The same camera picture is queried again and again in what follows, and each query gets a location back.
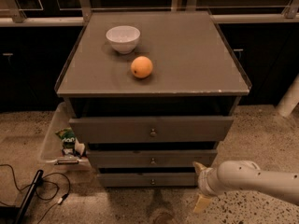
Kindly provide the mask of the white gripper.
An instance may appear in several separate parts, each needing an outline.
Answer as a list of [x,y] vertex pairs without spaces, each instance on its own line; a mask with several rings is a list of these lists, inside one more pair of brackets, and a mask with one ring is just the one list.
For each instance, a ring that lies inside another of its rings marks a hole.
[[193,212],[198,214],[203,212],[212,202],[212,198],[220,194],[219,180],[213,168],[206,168],[200,162],[192,163],[198,176],[198,186],[203,194],[198,195],[197,203],[193,208]]

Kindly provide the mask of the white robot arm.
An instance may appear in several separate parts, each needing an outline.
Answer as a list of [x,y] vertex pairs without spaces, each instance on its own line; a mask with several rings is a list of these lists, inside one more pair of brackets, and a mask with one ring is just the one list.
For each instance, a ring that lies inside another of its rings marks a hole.
[[299,204],[299,173],[262,170],[254,161],[225,161],[218,167],[193,163],[199,195],[194,213],[205,210],[224,192],[254,190],[287,203]]

